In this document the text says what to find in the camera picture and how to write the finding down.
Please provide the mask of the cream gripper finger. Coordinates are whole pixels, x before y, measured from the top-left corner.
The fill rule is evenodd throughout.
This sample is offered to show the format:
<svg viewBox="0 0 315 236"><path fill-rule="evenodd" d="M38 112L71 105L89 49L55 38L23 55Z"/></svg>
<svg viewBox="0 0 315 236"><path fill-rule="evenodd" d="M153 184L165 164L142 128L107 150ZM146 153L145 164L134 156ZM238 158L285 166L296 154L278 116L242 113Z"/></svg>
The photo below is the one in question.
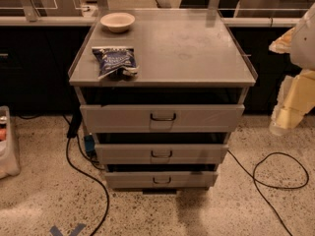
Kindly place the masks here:
<svg viewBox="0 0 315 236"><path fill-rule="evenodd" d="M295 77L285 76L277 101L269 129L282 136L297 127L315 107L315 72L304 70Z"/></svg>

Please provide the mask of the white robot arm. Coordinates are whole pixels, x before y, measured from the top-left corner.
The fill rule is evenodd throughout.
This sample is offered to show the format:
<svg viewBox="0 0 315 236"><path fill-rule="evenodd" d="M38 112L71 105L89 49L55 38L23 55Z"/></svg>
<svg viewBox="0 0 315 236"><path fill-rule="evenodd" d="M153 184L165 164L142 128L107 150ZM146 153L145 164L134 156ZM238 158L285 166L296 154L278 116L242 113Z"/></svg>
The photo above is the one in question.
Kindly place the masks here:
<svg viewBox="0 0 315 236"><path fill-rule="evenodd" d="M301 69L295 77L284 77L271 117L270 131L282 136L315 107L315 5L295 27L273 41L269 49L288 53L290 62Z"/></svg>

